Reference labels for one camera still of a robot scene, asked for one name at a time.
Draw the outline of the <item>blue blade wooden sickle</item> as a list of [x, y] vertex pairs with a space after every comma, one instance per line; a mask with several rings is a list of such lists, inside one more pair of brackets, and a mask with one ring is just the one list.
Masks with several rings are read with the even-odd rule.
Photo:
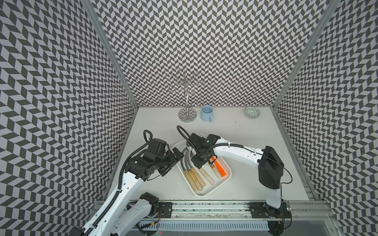
[[214, 174], [216, 175], [216, 177], [217, 177], [218, 179], [220, 179], [220, 178], [221, 178], [221, 174], [220, 174], [220, 172], [218, 171], [218, 169], [216, 168], [216, 166], [214, 165], [214, 163], [212, 162], [212, 160], [209, 160], [208, 163], [209, 163], [211, 169], [213, 170]]

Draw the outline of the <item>orange handle sickle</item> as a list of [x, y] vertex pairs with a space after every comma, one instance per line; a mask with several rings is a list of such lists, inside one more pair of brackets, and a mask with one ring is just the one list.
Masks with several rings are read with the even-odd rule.
[[216, 169], [218, 170], [220, 176], [221, 177], [225, 177], [226, 176], [226, 172], [225, 172], [225, 170], [223, 169], [223, 167], [219, 164], [219, 162], [216, 159], [217, 159], [217, 157], [213, 156], [211, 162], [216, 167]]

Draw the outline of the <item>white rectangular storage tray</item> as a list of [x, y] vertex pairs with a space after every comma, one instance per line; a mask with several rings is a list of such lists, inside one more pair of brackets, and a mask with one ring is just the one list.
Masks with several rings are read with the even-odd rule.
[[231, 179], [232, 170], [221, 156], [213, 158], [213, 164], [207, 162], [202, 168], [198, 169], [191, 160], [191, 157], [195, 155], [195, 151], [187, 146], [186, 140], [183, 139], [177, 142], [173, 147], [185, 155], [183, 160], [177, 164], [177, 167], [184, 179], [184, 183], [194, 196], [199, 198], [206, 197]]

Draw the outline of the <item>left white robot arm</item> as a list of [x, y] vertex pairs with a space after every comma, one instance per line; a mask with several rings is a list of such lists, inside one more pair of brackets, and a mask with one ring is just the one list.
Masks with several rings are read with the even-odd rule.
[[71, 236], [124, 236], [145, 217], [159, 218], [159, 198], [144, 193], [127, 209], [132, 195], [155, 171], [165, 176], [184, 155], [167, 142], [150, 138], [124, 162], [118, 185], [95, 215], [82, 227], [74, 227]]

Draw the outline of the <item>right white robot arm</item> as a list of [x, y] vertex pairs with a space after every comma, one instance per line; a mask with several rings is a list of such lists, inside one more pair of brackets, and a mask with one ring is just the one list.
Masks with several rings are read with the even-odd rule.
[[196, 134], [186, 137], [187, 145], [194, 149], [195, 155], [191, 158], [197, 168], [201, 168], [212, 157], [227, 157], [254, 168], [258, 173], [259, 183], [265, 187], [264, 214], [267, 218], [281, 218], [283, 203], [281, 195], [281, 179], [284, 163], [274, 148], [252, 148], [232, 143], [218, 135], [210, 134], [206, 138]]

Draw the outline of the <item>light blue mug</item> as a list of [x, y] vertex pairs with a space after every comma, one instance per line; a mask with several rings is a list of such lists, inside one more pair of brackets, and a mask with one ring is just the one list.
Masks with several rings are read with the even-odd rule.
[[212, 123], [214, 121], [213, 107], [210, 105], [205, 105], [201, 108], [200, 118], [204, 122]]

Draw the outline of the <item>chrome mug tree stand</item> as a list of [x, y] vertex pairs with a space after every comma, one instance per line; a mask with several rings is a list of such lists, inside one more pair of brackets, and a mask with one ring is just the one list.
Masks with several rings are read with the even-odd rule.
[[184, 107], [179, 111], [178, 117], [181, 122], [191, 123], [195, 121], [197, 112], [189, 105], [191, 95], [194, 94], [194, 86], [199, 85], [199, 72], [197, 70], [186, 72], [184, 69], [179, 69], [167, 76], [169, 82], [169, 91], [174, 92], [182, 89], [184, 96]]

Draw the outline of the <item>green patterned small bowl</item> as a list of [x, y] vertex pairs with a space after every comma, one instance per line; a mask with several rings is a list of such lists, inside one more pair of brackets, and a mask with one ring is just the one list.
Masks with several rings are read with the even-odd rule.
[[245, 117], [250, 120], [257, 119], [260, 114], [261, 112], [257, 107], [249, 106], [244, 109]]

